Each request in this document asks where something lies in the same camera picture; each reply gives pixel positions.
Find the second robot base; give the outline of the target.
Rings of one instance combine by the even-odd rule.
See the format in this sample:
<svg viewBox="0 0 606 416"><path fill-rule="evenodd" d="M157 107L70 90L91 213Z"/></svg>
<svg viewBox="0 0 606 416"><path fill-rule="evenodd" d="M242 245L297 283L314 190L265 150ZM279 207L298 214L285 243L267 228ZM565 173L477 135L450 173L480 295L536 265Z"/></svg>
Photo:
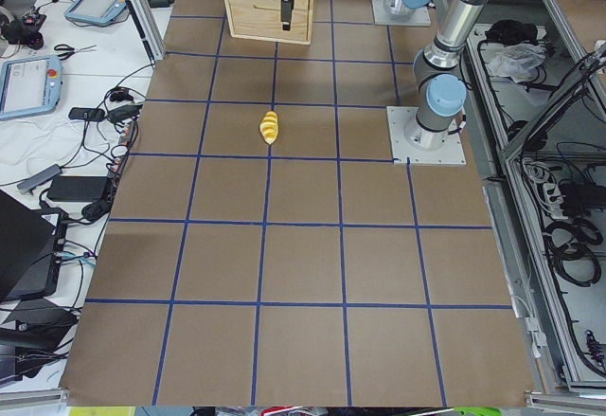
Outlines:
<svg viewBox="0 0 606 416"><path fill-rule="evenodd" d="M376 25L429 27L432 0L371 0Z"/></svg>

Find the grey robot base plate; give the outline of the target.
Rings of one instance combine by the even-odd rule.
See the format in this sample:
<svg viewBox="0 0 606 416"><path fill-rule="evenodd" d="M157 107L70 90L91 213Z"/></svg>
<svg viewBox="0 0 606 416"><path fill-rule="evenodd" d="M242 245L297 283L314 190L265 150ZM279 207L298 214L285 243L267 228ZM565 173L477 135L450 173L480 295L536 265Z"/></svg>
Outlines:
<svg viewBox="0 0 606 416"><path fill-rule="evenodd" d="M417 107L386 108L393 163L465 166L466 158L456 119L451 120L446 131L429 132L418 124L417 110Z"/></svg>

